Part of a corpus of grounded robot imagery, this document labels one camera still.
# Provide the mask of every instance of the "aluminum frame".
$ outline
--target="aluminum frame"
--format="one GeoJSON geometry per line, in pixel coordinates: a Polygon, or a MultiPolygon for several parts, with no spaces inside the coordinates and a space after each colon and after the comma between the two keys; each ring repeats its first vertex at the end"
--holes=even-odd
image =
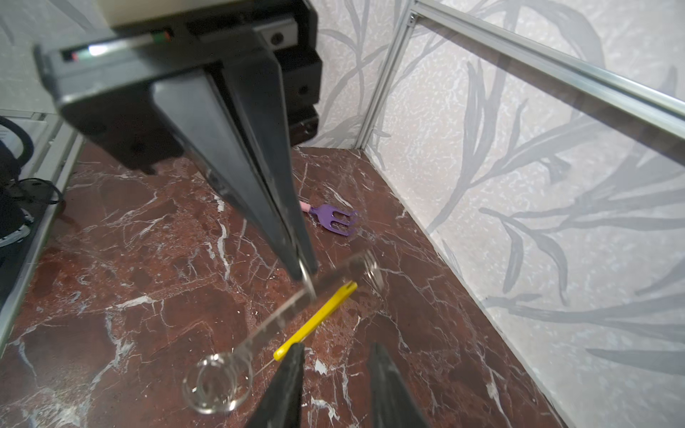
{"type": "Polygon", "coordinates": [[[685,101],[529,40],[434,0],[410,0],[388,49],[378,85],[364,117],[356,149],[365,149],[401,61],[416,16],[550,75],[659,129],[685,138],[685,101]]]}

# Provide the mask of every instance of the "wall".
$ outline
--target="wall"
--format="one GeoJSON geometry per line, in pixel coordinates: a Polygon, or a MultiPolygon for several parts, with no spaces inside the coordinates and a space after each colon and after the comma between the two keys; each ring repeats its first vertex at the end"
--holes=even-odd
{"type": "MultiPolygon", "coordinates": [[[[452,4],[682,98],[682,4],[625,3],[452,4]]],[[[683,142],[420,30],[369,157],[570,425],[682,427],[683,142]]]]}
{"type": "MultiPolygon", "coordinates": [[[[386,56],[402,0],[312,0],[323,60],[318,136],[307,145],[352,147],[386,56]]],[[[105,27],[92,0],[5,0],[0,15],[0,108],[54,112],[38,82],[36,41],[105,27]]]]}

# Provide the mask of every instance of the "yellow pen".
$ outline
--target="yellow pen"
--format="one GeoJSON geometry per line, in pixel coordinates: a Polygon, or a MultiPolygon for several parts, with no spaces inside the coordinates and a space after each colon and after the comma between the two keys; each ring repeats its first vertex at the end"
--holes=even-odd
{"type": "Polygon", "coordinates": [[[274,361],[281,361],[283,357],[286,356],[288,353],[288,350],[292,346],[293,343],[299,343],[307,338],[326,318],[328,318],[333,312],[335,312],[336,309],[340,305],[343,304],[345,300],[354,292],[354,290],[357,289],[357,283],[354,281],[350,281],[347,284],[343,285],[336,291],[336,294],[333,294],[333,297],[328,299],[328,302],[325,303],[324,306],[321,307],[318,311],[316,311],[316,314],[312,316],[312,318],[309,318],[309,320],[303,325],[299,330],[293,334],[290,339],[288,339],[283,345],[281,345],[280,348],[276,349],[276,352],[273,353],[273,360],[270,362],[266,363],[264,367],[259,369],[259,371],[255,374],[259,375],[262,370],[264,370],[269,364],[271,364],[274,361]]]}

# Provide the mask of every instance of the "purple fork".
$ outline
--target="purple fork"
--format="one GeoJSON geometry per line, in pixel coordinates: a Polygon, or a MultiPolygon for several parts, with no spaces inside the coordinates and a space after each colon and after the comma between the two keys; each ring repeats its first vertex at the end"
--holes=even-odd
{"type": "Polygon", "coordinates": [[[310,214],[316,215],[316,218],[319,220],[319,223],[324,227],[324,229],[330,230],[331,232],[334,232],[338,235],[343,235],[343,236],[350,236],[354,230],[351,229],[352,225],[356,221],[356,215],[357,212],[345,212],[342,210],[339,210],[338,208],[332,207],[326,203],[324,203],[321,206],[318,207],[312,207],[306,202],[300,201],[300,208],[304,212],[308,212],[310,214]],[[341,218],[335,217],[333,214],[338,213],[342,214],[343,216],[349,217],[350,220],[343,220],[341,218]],[[347,227],[346,230],[339,229],[337,227],[333,227],[333,223],[339,223],[345,227],[347,227]]]}

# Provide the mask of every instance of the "red marble surface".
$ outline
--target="red marble surface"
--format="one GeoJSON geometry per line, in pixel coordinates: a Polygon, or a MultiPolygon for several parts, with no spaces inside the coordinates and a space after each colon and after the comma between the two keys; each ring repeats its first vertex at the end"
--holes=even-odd
{"type": "MultiPolygon", "coordinates": [[[[306,340],[303,426],[371,426],[374,341],[434,427],[559,426],[365,156],[301,149],[292,158],[302,199],[349,204],[363,219],[352,239],[307,219],[321,269],[371,247],[386,281],[382,296],[360,288],[306,340]]],[[[184,158],[145,176],[88,145],[66,200],[0,360],[0,425],[242,427],[277,364],[229,415],[188,409],[180,383],[202,355],[232,349],[297,289],[257,231],[184,158]]]]}

